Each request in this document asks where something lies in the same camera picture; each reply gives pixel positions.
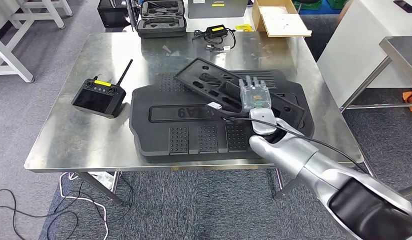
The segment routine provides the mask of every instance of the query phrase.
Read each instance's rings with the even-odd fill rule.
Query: controller screen
[[[83,89],[73,104],[85,109],[105,113],[112,99],[113,97],[110,95]]]

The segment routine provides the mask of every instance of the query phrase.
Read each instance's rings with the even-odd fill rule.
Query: stainless steel table
[[[363,161],[302,37],[268,38],[263,32],[236,32],[235,35],[236,47],[221,53],[205,50],[202,39],[191,41],[192,33],[186,37],[156,39],[140,39],[131,32],[89,35],[29,153],[25,168],[37,173],[77,172],[85,179],[90,177],[87,171],[273,167],[264,159],[148,163],[138,153],[129,130],[132,90],[153,84],[157,73],[177,72],[196,57],[228,70],[281,70],[288,80],[303,86],[315,124],[314,138],[332,144],[358,162]],[[71,106],[85,79],[101,74],[100,80],[115,83],[129,59],[134,62],[121,85],[127,95],[124,109],[117,118],[87,114]],[[318,147],[332,159],[347,162],[331,150]]]
[[[379,46],[387,54],[381,63],[372,71],[352,96],[340,107],[346,109],[380,109],[412,107],[412,103],[385,103],[372,105],[351,105],[352,102],[367,88],[372,81],[391,63],[400,70],[412,83],[412,36],[387,36]]]

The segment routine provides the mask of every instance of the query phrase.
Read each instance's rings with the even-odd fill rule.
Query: robotic arm
[[[279,126],[301,134],[283,120],[275,120]],[[253,135],[250,146],[313,190],[347,235],[364,240],[412,240],[412,206],[390,187],[338,164],[307,140],[290,133],[277,143]]]

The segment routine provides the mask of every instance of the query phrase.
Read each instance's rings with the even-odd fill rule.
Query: black carrying case
[[[180,37],[186,34],[187,21],[182,0],[146,0],[141,5],[137,33],[141,38]]]

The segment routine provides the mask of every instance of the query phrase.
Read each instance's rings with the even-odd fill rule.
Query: black foam tray
[[[183,17],[182,0],[145,0],[141,5],[141,18]]]
[[[313,135],[313,120],[301,85],[285,80],[278,70],[232,73],[242,78],[258,77],[272,93],[304,108],[305,117],[297,129]],[[259,158],[248,144],[253,134],[251,123],[216,120],[205,107],[209,102],[176,80],[174,73],[160,73],[153,85],[135,89],[129,126],[139,152],[151,163]]]
[[[240,113],[241,99],[237,76],[209,61],[194,59],[176,74],[176,78],[198,94],[222,105],[226,111]],[[270,92],[272,111],[294,128],[303,121],[305,110],[277,94]]]
[[[187,22],[184,17],[155,17],[141,19],[137,33],[141,38],[179,37],[186,34]]]

